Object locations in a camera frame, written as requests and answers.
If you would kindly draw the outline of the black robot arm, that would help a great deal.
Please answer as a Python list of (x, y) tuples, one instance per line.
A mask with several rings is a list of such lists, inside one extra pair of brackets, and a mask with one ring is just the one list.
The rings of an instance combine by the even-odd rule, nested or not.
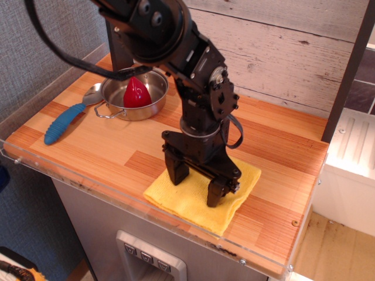
[(215, 207), (240, 184), (240, 169), (227, 155), (238, 95), (224, 57), (203, 36), (182, 1), (97, 1), (101, 16), (118, 28), (133, 59), (172, 76), (182, 101), (180, 131), (164, 131), (165, 163), (173, 184), (190, 170), (210, 179), (207, 205)]

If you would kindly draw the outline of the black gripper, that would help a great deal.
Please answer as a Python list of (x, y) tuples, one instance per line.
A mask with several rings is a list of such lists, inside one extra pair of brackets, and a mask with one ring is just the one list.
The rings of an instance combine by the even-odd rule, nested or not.
[(208, 207), (216, 207), (222, 197), (229, 192), (235, 193), (240, 187), (240, 168), (226, 151), (228, 137), (228, 122), (207, 136), (189, 136), (173, 131), (162, 133), (165, 163), (171, 182), (175, 186), (180, 184), (189, 175), (190, 168), (210, 178)]

